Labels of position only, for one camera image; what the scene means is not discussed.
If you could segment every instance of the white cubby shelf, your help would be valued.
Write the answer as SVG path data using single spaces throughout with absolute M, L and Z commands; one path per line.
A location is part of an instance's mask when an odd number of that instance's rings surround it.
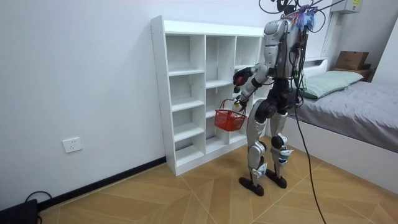
M 215 159 L 246 141 L 239 131 L 216 128 L 215 114 L 232 99 L 236 70 L 261 62 L 263 28 L 151 20 L 157 86 L 167 164 L 180 175 Z M 259 91 L 252 104 L 266 98 Z M 231 109 L 232 102 L 225 107 Z

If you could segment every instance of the black baseboard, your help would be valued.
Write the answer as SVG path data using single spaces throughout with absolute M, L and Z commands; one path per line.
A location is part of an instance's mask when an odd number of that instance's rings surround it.
M 79 197 L 81 195 L 87 194 L 88 192 L 91 192 L 96 189 L 100 189 L 102 187 L 105 187 L 109 184 L 115 183 L 117 181 L 123 180 L 127 177 L 130 177 L 132 175 L 138 174 L 142 171 L 145 171 L 147 169 L 153 168 L 155 166 L 161 165 L 166 162 L 166 157 L 162 157 L 159 159 L 156 159 L 154 161 L 148 162 L 146 164 L 143 164 L 141 166 L 137 166 L 135 168 L 126 170 L 124 172 L 121 172 L 119 174 L 113 175 L 111 177 L 105 178 L 103 180 L 99 180 L 95 183 L 86 185 L 84 187 L 80 187 L 79 189 L 72 190 L 71 192 L 67 192 L 65 194 L 61 194 L 59 196 L 56 196 L 54 198 L 45 200 L 43 202 L 40 202 L 37 204 L 37 211 L 41 212 L 47 208 L 50 208 L 54 205 L 58 205 L 62 202 L 66 202 L 67 200 L 73 199 L 75 197 Z

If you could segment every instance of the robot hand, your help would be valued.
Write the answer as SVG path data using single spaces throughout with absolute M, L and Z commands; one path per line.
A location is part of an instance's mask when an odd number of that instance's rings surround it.
M 234 99 L 233 111 L 241 112 L 246 109 L 248 103 L 246 101 L 240 101 L 240 95 Z
M 243 86 L 251 76 L 253 76 L 252 68 L 238 70 L 233 77 L 234 93 L 239 93 L 241 91 L 240 86 Z

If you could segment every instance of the white bed frame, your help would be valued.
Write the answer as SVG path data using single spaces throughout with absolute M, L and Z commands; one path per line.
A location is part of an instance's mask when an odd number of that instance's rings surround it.
M 306 77 L 325 72 L 327 63 L 324 59 L 320 65 L 305 68 Z M 300 127 L 311 155 L 398 194 L 398 153 L 304 122 Z M 283 135 L 290 146 L 305 152 L 295 119 L 287 118 Z

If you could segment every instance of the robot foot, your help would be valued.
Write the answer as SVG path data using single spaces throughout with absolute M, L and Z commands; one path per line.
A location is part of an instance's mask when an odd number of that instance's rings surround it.
M 277 184 L 280 188 L 282 188 L 282 189 L 287 188 L 286 180 L 283 177 L 278 178 L 278 176 L 276 175 L 276 173 L 274 171 L 267 169 L 266 176 L 268 178 L 270 178 L 270 180 L 274 181 L 275 184 Z
M 257 184 L 257 187 L 253 185 L 251 180 L 246 179 L 244 177 L 239 178 L 239 183 L 248 190 L 253 191 L 256 195 L 262 197 L 264 195 L 264 189 Z

